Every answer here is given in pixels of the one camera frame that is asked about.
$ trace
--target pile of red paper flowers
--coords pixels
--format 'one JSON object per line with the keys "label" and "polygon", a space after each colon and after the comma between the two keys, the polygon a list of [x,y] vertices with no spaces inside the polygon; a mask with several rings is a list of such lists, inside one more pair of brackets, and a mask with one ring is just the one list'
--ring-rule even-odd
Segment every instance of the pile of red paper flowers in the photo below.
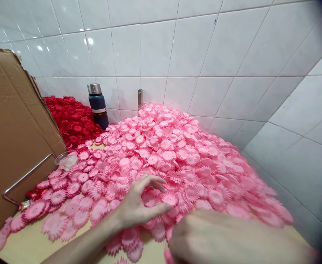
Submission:
{"label": "pile of red paper flowers", "polygon": [[94,123],[91,108],[74,97],[57,98],[52,95],[44,97],[44,100],[67,147],[75,148],[101,134],[101,127]]}

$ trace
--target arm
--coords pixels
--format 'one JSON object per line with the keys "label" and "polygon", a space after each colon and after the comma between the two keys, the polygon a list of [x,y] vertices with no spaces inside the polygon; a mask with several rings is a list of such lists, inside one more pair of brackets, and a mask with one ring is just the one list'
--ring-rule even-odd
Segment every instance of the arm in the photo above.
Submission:
{"label": "arm", "polygon": [[115,210],[89,231],[51,255],[42,264],[89,263],[103,249],[106,243],[120,231],[146,223],[170,211],[172,206],[167,203],[160,203],[154,207],[147,208],[141,200],[141,195],[147,186],[153,186],[161,192],[166,192],[161,185],[162,183],[166,183],[162,178],[147,174],[140,180],[132,182],[124,200]]}
{"label": "arm", "polygon": [[177,263],[309,264],[309,247],[255,220],[195,210],[173,229],[169,248]]}

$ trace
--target hand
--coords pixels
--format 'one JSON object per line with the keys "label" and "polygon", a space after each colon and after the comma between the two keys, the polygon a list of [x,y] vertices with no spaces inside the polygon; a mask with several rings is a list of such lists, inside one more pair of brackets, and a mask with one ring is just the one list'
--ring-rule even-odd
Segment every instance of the hand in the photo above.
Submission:
{"label": "hand", "polygon": [[161,183],[166,183],[166,181],[158,176],[148,174],[144,174],[138,181],[132,182],[127,195],[114,212],[116,219],[121,221],[122,229],[146,223],[173,209],[168,203],[159,203],[154,207],[144,206],[141,195],[145,187],[152,186],[165,193],[166,189]]}
{"label": "hand", "polygon": [[309,248],[282,230],[209,210],[183,217],[169,248],[177,263],[313,263]]}

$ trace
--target silver thermos cap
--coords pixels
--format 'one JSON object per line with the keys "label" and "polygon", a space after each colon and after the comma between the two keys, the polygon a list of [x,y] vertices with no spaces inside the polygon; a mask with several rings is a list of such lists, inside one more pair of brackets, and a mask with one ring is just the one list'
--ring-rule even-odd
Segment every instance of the silver thermos cap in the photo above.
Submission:
{"label": "silver thermos cap", "polygon": [[100,84],[88,84],[89,94],[102,94]]}

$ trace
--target forearm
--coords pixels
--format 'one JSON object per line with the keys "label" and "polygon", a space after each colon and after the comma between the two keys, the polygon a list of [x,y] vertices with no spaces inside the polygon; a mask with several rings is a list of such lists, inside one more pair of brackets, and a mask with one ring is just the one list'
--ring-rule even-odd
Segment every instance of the forearm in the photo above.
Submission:
{"label": "forearm", "polygon": [[121,230],[120,220],[113,211],[96,226],[65,245],[42,264],[90,263],[97,253],[103,249],[109,239]]}

